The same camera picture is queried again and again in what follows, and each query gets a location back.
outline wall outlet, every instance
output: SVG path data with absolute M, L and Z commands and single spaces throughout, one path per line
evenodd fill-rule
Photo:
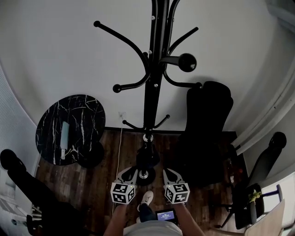
M 126 120 L 127 118 L 126 118 L 126 112 L 119 112 L 119 118 L 121 119 L 121 120 Z

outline wooden chair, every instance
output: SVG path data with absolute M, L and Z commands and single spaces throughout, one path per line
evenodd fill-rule
M 280 236 L 282 233 L 282 220 L 285 208 L 283 199 L 271 212 L 261 220 L 246 229 L 244 233 L 235 233 L 211 228 L 211 231 L 230 236 Z

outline cable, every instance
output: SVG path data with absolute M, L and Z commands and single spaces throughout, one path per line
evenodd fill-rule
M 121 149 L 121 141 L 122 141 L 122 131 L 123 131 L 123 124 L 121 127 L 121 134 L 120 134 L 120 143 L 119 143 L 119 152 L 118 152 L 118 166 L 117 166 L 116 178 L 118 175 L 119 163 L 120 163 L 120 149 Z M 112 214 L 114 213 L 114 205 L 115 205 L 115 203 L 112 204 Z

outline black jeans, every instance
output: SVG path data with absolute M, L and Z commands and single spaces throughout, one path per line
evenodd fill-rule
M 153 213 L 152 209 L 145 203 L 139 206 L 139 218 L 140 222 L 146 222 L 149 220 L 157 220 L 156 215 Z

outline white shirt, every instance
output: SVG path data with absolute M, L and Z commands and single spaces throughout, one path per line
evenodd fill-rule
M 182 236 L 181 230 L 172 222 L 151 220 L 124 229 L 124 236 Z

